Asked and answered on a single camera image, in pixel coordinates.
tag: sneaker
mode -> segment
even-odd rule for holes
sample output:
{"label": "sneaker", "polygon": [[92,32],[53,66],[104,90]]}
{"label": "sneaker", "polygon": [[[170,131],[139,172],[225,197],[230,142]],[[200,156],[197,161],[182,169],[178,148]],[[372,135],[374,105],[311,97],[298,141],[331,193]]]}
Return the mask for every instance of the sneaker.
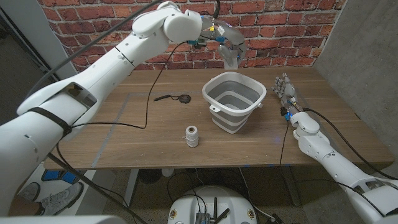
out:
{"label": "sneaker", "polygon": [[77,182],[66,190],[43,199],[41,202],[44,210],[40,215],[58,215],[70,208],[79,199],[83,189],[84,185]]}
{"label": "sneaker", "polygon": [[26,186],[23,190],[21,190],[17,195],[30,202],[34,202],[37,199],[37,196],[39,196],[39,193],[40,193],[40,185],[36,182],[32,182],[28,186]]}

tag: concrete wall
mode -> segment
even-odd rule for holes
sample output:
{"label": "concrete wall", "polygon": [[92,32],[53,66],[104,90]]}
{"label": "concrete wall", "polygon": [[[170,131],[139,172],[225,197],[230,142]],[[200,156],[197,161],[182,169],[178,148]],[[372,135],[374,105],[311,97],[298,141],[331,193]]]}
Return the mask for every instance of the concrete wall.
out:
{"label": "concrete wall", "polygon": [[[314,67],[398,158],[398,1],[349,0]],[[397,162],[387,172],[398,176]]]}
{"label": "concrete wall", "polygon": [[[0,6],[52,68],[67,57],[37,1],[2,0]],[[57,75],[68,78],[76,73],[72,63],[68,63]]]}

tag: robotic arm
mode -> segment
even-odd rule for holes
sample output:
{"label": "robotic arm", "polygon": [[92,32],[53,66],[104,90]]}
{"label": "robotic arm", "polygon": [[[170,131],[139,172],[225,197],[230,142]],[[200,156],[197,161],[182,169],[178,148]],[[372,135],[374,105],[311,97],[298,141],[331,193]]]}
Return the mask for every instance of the robotic arm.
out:
{"label": "robotic arm", "polygon": [[[282,78],[276,77],[275,87],[272,89],[285,108],[285,119],[290,120],[292,126],[297,128],[293,135],[300,150],[318,161],[335,181],[356,191],[341,186],[359,216],[366,223],[376,223],[382,222],[388,215],[397,214],[398,180],[367,175],[333,149],[328,138],[319,131],[319,124],[303,112],[296,100],[294,86],[285,73]],[[380,212],[358,193],[364,195]]]}
{"label": "robotic arm", "polygon": [[20,116],[0,126],[0,179],[7,180],[0,183],[0,216],[8,214],[18,186],[56,143],[75,137],[84,127],[71,126],[91,121],[106,97],[136,66],[165,52],[170,40],[204,44],[198,38],[202,33],[207,35],[204,29],[210,23],[215,28],[210,28],[214,34],[209,39],[221,38],[222,45],[227,39],[231,41],[231,49],[222,47],[223,57],[237,68],[246,51],[239,31],[194,11],[182,13],[173,2],[164,2],[157,10],[137,17],[132,33],[85,71],[26,99],[17,110]]}

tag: spool of string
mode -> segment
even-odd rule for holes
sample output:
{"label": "spool of string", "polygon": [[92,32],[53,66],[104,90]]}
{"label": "spool of string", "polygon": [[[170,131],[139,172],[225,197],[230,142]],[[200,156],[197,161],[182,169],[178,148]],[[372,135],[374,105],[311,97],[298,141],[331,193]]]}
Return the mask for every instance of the spool of string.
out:
{"label": "spool of string", "polygon": [[197,147],[199,144],[199,133],[195,126],[189,126],[185,130],[185,139],[189,147]]}

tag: wooden table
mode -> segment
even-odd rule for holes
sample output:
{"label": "wooden table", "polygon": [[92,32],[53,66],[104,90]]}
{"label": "wooden table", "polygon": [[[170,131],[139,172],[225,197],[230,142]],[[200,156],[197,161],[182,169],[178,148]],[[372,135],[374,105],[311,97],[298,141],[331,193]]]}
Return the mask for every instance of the wooden table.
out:
{"label": "wooden table", "polygon": [[[119,85],[104,102],[95,121],[117,121],[145,125],[147,93],[159,71],[137,71]],[[329,118],[346,139],[369,162],[390,164],[394,156],[355,115],[327,82],[312,68],[245,68],[238,72],[267,88],[262,108],[255,109],[236,134],[228,134],[211,120],[201,89],[222,69],[166,70],[156,83],[149,100],[146,129],[115,125],[91,125],[75,139],[60,143],[63,156],[76,169],[159,169],[187,167],[243,167],[279,164],[286,121],[280,116],[280,100],[271,90],[276,76],[286,72],[304,107]],[[170,98],[153,101],[166,94],[187,93],[189,104]],[[358,157],[322,119],[313,116],[332,146],[355,163]],[[195,125],[200,142],[190,148],[182,136]],[[313,165],[303,154],[292,131],[286,137],[282,164]],[[59,169],[46,161],[48,169]]]}

